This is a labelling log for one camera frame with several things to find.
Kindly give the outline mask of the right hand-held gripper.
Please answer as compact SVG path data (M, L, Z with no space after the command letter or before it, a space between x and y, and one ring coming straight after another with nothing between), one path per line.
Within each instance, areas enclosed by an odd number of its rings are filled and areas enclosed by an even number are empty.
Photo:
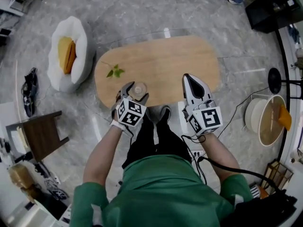
M182 77L182 87L186 101L182 112L195 135L200 137L220 128L223 125L221 109L212 99L208 85L198 77L186 73Z

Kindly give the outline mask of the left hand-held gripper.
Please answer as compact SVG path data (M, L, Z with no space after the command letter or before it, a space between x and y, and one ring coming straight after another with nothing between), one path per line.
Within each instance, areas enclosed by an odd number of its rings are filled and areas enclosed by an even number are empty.
M118 92L116 103L112 107L113 124L118 127L136 127L143 119L147 107L145 106L149 93L146 93L140 100L132 100L129 91L134 81L126 83Z

